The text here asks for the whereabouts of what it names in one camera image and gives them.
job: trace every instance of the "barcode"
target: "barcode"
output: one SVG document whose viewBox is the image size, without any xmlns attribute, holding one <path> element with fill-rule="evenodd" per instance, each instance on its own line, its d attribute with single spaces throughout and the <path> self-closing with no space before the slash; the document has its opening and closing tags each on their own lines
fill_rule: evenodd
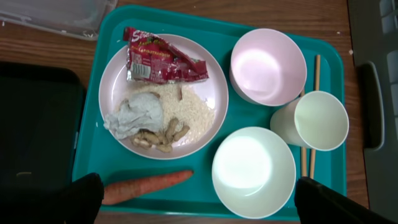
<svg viewBox="0 0 398 224">
<path fill-rule="evenodd" d="M 132 63 L 132 73 L 133 75 L 139 75 L 142 78 L 149 78 L 150 75 L 150 66 Z"/>
</svg>

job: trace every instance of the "pink plate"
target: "pink plate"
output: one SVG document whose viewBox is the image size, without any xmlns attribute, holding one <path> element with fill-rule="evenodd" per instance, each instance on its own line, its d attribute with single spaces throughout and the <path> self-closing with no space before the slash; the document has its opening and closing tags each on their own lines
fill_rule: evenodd
<svg viewBox="0 0 398 224">
<path fill-rule="evenodd" d="M 188 156 L 205 146 L 216 135 L 224 122 L 228 109 L 228 86 L 220 65 L 216 59 L 201 45 L 187 38 L 159 34 L 159 36 L 176 46 L 182 52 L 192 58 L 206 60 L 207 70 L 210 78 L 205 82 L 192 83 L 190 86 L 195 93 L 215 110 L 213 125 L 197 142 L 191 144 L 173 144 L 171 153 L 163 153 L 156 149 L 141 149 L 134 147 L 130 140 L 118 140 L 126 149 L 138 155 L 151 159 L 178 159 Z M 109 61 L 99 84 L 99 109 L 104 118 L 106 114 L 112 113 L 120 102 L 125 99 L 126 93 L 134 89 L 135 82 L 126 81 L 126 58 L 127 46 L 120 49 Z"/>
<path fill-rule="evenodd" d="M 229 78 L 236 93 L 248 102 L 280 106 L 303 90 L 307 66 L 290 37 L 273 29 L 256 29 L 234 46 Z"/>
</svg>

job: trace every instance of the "red candy wrapper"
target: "red candy wrapper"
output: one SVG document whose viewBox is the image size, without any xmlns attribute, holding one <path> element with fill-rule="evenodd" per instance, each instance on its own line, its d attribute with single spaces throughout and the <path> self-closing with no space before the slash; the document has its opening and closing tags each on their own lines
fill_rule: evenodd
<svg viewBox="0 0 398 224">
<path fill-rule="evenodd" d="M 206 62 L 190 58 L 158 35 L 124 29 L 128 40 L 127 80 L 166 84 L 198 82 L 209 78 Z"/>
</svg>

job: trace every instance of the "clear plastic container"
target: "clear plastic container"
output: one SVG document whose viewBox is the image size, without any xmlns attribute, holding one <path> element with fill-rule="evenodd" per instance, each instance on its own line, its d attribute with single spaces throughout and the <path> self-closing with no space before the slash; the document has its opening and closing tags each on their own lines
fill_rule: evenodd
<svg viewBox="0 0 398 224">
<path fill-rule="evenodd" d="M 103 18 L 117 3 L 118 0 L 1 0 L 0 21 L 97 40 Z"/>
</svg>

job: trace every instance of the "tray rim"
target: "tray rim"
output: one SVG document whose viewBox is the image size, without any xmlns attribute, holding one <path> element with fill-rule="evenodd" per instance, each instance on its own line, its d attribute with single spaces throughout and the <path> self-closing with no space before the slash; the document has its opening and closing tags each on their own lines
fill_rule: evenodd
<svg viewBox="0 0 398 224">
<path fill-rule="evenodd" d="M 166 11 L 166 10 L 162 10 L 162 9 L 155 9 L 155 8 L 151 8 L 151 7 L 145 7 L 145 6 L 138 6 L 138 5 L 128 5 L 128 6 L 121 6 L 116 8 L 114 11 L 110 12 L 103 20 L 102 24 L 101 24 L 101 29 L 100 30 L 104 30 L 108 23 L 112 22 L 114 18 L 114 15 L 116 14 L 120 14 L 123 13 L 123 11 L 130 11 L 130 10 L 144 10 L 144 11 L 151 11 L 154 13 L 161 13 L 161 14 L 166 14 L 169 16 L 173 16 L 173 17 L 184 17 L 187 19 L 194 19 L 194 20 L 201 20 L 201 21 L 205 21 L 207 23 L 212 23 L 212 24 L 217 24 L 219 26 L 228 26 L 229 28 L 234 28 L 234 29 L 245 29 L 247 31 L 253 30 L 253 29 L 257 29 L 258 27 L 252 27 L 252 26 L 246 26 L 246 25 L 242 25 L 242 24 L 236 24 L 236 23 L 232 23 L 232 22 L 227 22 L 227 21 L 220 21 L 220 20 L 216 20 L 216 19 L 210 19 L 210 18 L 206 18 L 206 17 L 200 17 L 200 16 L 194 16 L 194 15 L 189 15 L 189 14 L 184 14 L 181 12 L 172 12 L 172 11 Z M 340 78 L 343 81 L 343 86 L 341 87 L 341 91 L 339 92 L 339 97 L 337 97 L 344 105 L 345 105 L 345 88 L 344 88 L 344 67 L 343 67 L 343 61 L 339 55 L 339 53 L 337 52 L 337 50 L 330 45 L 328 42 L 325 42 L 323 40 L 319 40 L 319 39 L 313 39 L 311 37 L 304 37 L 304 36 L 300 36 L 300 35 L 295 35 L 295 34 L 289 34 L 289 33 L 285 33 L 286 35 L 288 35 L 290 38 L 294 39 L 295 42 L 300 42 L 300 41 L 313 41 L 313 42 L 318 42 L 319 45 L 321 45 L 322 47 L 326 48 L 327 51 L 329 53 L 332 53 L 334 58 L 337 59 L 336 63 L 339 65 L 339 68 L 341 70 L 340 72 Z M 101 68 L 101 66 L 97 66 L 97 64 L 101 64 L 100 63 L 100 55 L 102 54 L 102 52 L 109 52 L 109 45 L 108 44 L 102 44 L 102 42 L 104 41 L 104 39 L 107 39 L 108 37 L 105 37 L 104 35 L 99 35 L 98 38 L 98 43 L 96 46 L 96 50 L 95 50 L 95 57 L 94 57 L 94 61 L 93 61 L 93 65 L 92 65 L 92 69 L 91 69 L 91 77 L 90 77 L 90 82 L 88 85 L 88 90 L 87 90 L 87 96 L 86 96 L 86 101 L 85 101 L 85 109 L 83 112 L 83 116 L 82 116 L 82 122 L 81 122 L 81 129 L 80 129 L 80 133 L 79 133 L 79 138 L 82 138 L 83 135 L 85 135 L 85 121 L 86 121 L 86 116 L 88 116 L 88 110 L 87 110 L 87 106 L 88 106 L 88 102 L 90 99 L 91 94 L 96 94 L 96 93 L 92 93 L 92 91 L 90 91 L 91 89 L 93 89 L 94 86 L 94 81 L 93 81 L 93 76 L 98 73 L 99 68 Z M 77 155 L 77 150 L 79 148 L 81 148 L 81 145 L 83 141 L 78 141 L 78 145 L 76 148 L 76 157 L 75 157 L 75 161 L 74 164 L 79 163 L 80 161 L 80 156 Z M 342 173 L 343 173 L 343 185 L 341 186 L 343 189 L 343 195 L 346 196 L 346 142 L 344 142 L 344 144 L 341 146 L 342 150 L 343 150 L 343 155 L 342 155 L 342 159 L 343 159 L 343 164 L 341 165 L 342 168 Z M 77 179 L 77 170 L 75 169 L 75 166 L 73 166 L 73 180 Z M 239 218 L 236 215 L 230 214 L 230 215 L 226 215 L 226 214 L 219 214 L 219 213 L 187 213 L 187 212 L 166 212 L 166 211 L 159 211 L 159 210 L 149 210 L 146 208 L 126 208 L 126 207 L 120 207 L 120 206 L 113 206 L 113 207 L 108 207 L 108 206 L 101 206 L 100 210 L 102 211 L 112 211 L 112 212 L 136 212 L 136 213 L 151 213 L 151 214 L 164 214 L 164 215 L 193 215 L 193 216 L 202 216 L 202 217 L 222 217 L 222 218 Z M 299 220 L 299 217 L 293 217 L 293 216 L 284 216 L 284 215 L 278 215 L 278 216 L 270 216 L 268 218 L 265 218 L 265 220 L 289 220 L 289 221 L 295 221 L 295 220 Z"/>
</svg>

